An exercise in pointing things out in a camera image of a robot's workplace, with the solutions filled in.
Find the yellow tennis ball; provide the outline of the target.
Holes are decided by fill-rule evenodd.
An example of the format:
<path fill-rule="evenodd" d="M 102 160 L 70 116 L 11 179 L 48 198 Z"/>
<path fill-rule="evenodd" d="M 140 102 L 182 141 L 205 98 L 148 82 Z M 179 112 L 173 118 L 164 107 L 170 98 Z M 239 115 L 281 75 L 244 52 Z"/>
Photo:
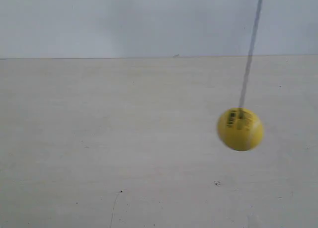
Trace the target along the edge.
<path fill-rule="evenodd" d="M 258 146 L 264 135 L 261 119 L 246 108 L 230 108 L 218 118 L 217 134 L 229 148 L 244 152 Z"/>

